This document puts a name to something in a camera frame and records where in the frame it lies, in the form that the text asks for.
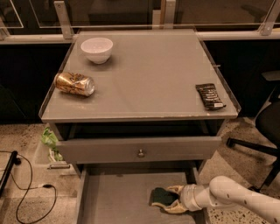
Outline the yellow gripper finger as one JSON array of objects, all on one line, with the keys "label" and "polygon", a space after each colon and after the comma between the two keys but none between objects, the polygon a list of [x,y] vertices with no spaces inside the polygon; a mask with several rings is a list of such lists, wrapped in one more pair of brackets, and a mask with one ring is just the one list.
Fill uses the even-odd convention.
[{"label": "yellow gripper finger", "polygon": [[170,192],[170,193],[176,193],[177,195],[180,195],[183,188],[184,187],[182,185],[171,185],[171,186],[168,186],[166,188],[166,191]]},{"label": "yellow gripper finger", "polygon": [[152,202],[153,207],[160,207],[168,214],[182,214],[187,211],[187,208],[182,205],[182,203],[176,199],[170,205],[165,205],[161,202]]}]

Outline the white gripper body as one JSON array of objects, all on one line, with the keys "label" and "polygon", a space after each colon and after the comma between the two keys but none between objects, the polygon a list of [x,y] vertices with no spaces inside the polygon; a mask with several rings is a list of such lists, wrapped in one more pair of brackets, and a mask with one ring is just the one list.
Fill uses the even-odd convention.
[{"label": "white gripper body", "polygon": [[199,211],[201,210],[201,207],[197,203],[195,199],[195,184],[191,185],[184,185],[180,194],[179,194],[179,200],[181,202],[181,205],[183,208],[185,208],[187,211]]}]

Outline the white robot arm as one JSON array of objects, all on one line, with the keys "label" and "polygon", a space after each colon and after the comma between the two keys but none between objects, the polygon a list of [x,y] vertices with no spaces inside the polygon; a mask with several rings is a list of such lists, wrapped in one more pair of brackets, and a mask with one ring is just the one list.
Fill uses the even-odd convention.
[{"label": "white robot arm", "polygon": [[168,214],[195,212],[203,208],[242,206],[270,224],[280,224],[280,200],[251,191],[226,176],[217,176],[206,185],[172,185],[156,187],[150,205]]}]

